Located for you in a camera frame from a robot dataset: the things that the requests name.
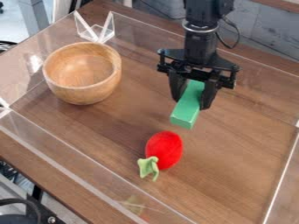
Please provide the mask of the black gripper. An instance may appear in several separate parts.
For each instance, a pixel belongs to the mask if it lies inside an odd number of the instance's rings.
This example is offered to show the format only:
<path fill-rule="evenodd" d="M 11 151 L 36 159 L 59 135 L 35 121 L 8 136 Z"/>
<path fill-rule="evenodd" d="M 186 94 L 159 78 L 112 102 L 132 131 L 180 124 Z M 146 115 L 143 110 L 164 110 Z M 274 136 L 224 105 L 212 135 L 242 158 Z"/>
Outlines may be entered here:
<path fill-rule="evenodd" d="M 166 73 L 172 99 L 178 102 L 187 88 L 187 80 L 202 81 L 200 109 L 208 109 L 219 88 L 233 89 L 237 84 L 239 65 L 222 58 L 218 42 L 223 42 L 219 28 L 187 29 L 182 49 L 158 50 L 158 71 Z"/>

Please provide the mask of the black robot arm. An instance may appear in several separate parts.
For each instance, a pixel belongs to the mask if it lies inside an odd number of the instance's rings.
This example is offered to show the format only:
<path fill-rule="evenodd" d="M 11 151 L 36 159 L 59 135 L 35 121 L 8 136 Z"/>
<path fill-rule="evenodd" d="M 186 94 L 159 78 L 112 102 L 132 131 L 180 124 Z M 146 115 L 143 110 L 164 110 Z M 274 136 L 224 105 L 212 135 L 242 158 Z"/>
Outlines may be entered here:
<path fill-rule="evenodd" d="M 204 89 L 199 95 L 200 109 L 208 109 L 222 88 L 233 89 L 241 67 L 222 58 L 218 43 L 228 45 L 219 34 L 220 20 L 234 28 L 227 19 L 234 11 L 235 0 L 183 0 L 186 18 L 183 49 L 159 49 L 158 71 L 166 73 L 174 100 L 178 102 L 187 91 L 187 81 L 199 81 Z"/>

